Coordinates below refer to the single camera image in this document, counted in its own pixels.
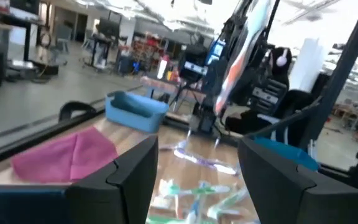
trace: headphones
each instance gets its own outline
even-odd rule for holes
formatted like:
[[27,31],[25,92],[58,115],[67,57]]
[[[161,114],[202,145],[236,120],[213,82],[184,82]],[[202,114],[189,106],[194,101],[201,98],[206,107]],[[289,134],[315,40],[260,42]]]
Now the headphones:
[[279,56],[279,58],[276,60],[277,66],[282,67],[287,63],[287,53],[288,53],[288,48],[285,48],[283,55]]

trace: pink cloth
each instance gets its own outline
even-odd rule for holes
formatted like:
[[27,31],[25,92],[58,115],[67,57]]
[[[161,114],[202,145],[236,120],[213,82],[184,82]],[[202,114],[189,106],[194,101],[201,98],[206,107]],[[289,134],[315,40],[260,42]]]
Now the pink cloth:
[[22,180],[73,182],[117,157],[115,145],[96,128],[89,128],[26,150],[14,156],[11,164]]

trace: blue tray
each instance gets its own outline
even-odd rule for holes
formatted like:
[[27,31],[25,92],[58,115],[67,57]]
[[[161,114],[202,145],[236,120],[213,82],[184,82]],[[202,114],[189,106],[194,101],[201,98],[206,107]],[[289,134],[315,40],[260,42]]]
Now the blue tray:
[[156,133],[169,106],[145,96],[115,91],[106,95],[105,109],[110,121]]
[[254,142],[265,146],[266,148],[276,152],[286,159],[296,162],[297,164],[303,165],[313,171],[318,170],[319,164],[302,149],[265,138],[256,138]]

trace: gray floor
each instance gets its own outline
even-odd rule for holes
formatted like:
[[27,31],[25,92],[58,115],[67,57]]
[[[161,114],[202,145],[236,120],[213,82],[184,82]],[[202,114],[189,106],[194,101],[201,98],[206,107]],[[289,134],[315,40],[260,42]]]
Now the gray floor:
[[[33,49],[30,58],[34,58],[35,55]],[[57,114],[60,107],[70,100],[90,103],[102,99],[109,92],[129,90],[139,86],[139,83],[133,80],[96,73],[89,67],[82,68],[82,63],[78,59],[83,55],[86,54],[82,53],[80,44],[71,44],[67,66],[60,67],[59,76],[45,85],[28,81],[4,82],[0,87],[0,132]],[[22,47],[10,45],[9,58],[22,58]],[[136,90],[136,92],[144,93],[144,90]],[[0,139],[0,146],[14,139],[17,138],[4,137]]]
[[[11,45],[9,48],[10,58],[21,58],[21,50],[22,47]],[[102,99],[109,92],[130,90],[139,86],[137,81],[128,78],[96,73],[88,67],[82,68],[82,64],[78,61],[82,56],[84,54],[80,49],[80,44],[71,44],[70,56],[67,57],[68,65],[60,67],[59,76],[46,85],[27,81],[3,84],[0,88],[0,133],[23,124],[43,120],[45,117],[50,119],[22,131],[0,136],[0,147],[56,124],[57,118],[53,115],[57,114],[60,107],[67,101],[78,100],[90,103]],[[134,91],[138,94],[145,93],[143,88]],[[184,102],[179,111],[188,114],[191,112],[191,107]],[[234,111],[241,111],[241,109],[235,108]],[[334,119],[326,126],[340,129],[341,133],[335,133],[328,129],[322,131],[317,144],[318,160],[348,169],[349,166],[357,162],[355,154],[358,152],[358,143],[352,140],[352,133],[341,128],[339,121]]]

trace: wooden table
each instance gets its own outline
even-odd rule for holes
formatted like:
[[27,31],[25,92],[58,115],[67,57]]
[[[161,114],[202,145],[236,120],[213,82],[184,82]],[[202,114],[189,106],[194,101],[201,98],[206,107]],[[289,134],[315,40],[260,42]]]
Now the wooden table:
[[[150,77],[142,77],[140,78],[140,82],[143,86],[146,87],[148,97],[153,97],[155,90],[161,91],[169,95],[176,95],[178,92],[178,84],[174,82],[159,80]],[[182,91],[180,99],[185,99],[194,103],[201,103],[204,100],[205,96],[206,95],[204,93],[198,90],[186,89]]]
[[[119,154],[122,154],[135,146],[137,143],[145,139],[148,134],[127,128],[116,123],[107,121],[104,115],[89,120],[70,129],[59,136],[64,136],[75,131],[88,128],[90,126],[96,127],[108,139],[110,139],[117,147]],[[186,139],[186,133],[170,128],[168,126],[161,126],[158,132],[159,146],[174,144],[176,142]],[[231,146],[220,144],[217,149],[213,149],[214,142],[209,139],[203,139],[197,136],[190,136],[187,150],[197,153],[208,159],[219,159],[220,161],[227,162],[233,166],[238,164],[237,149]],[[157,179],[154,185],[153,198],[158,194],[158,187],[161,180],[173,179],[174,183],[178,184],[183,189],[195,188],[199,185],[199,181],[205,180],[212,185],[237,185],[238,187],[244,186],[242,178],[234,177],[231,175],[223,174],[211,170],[207,167],[196,165],[192,162],[179,159],[173,155],[172,151],[161,151],[158,157],[158,171]],[[34,184],[19,180],[12,171],[9,160],[0,162],[0,184],[4,185],[17,185],[17,184]],[[212,195],[206,199],[206,208],[218,203],[228,194]],[[193,197],[181,197],[179,205],[183,210],[190,209]],[[219,221],[220,223],[230,223],[232,220],[252,221],[257,218],[253,203],[248,197],[240,202],[241,216],[223,216]],[[150,214],[165,215],[173,217],[175,214],[173,210],[150,209]]]

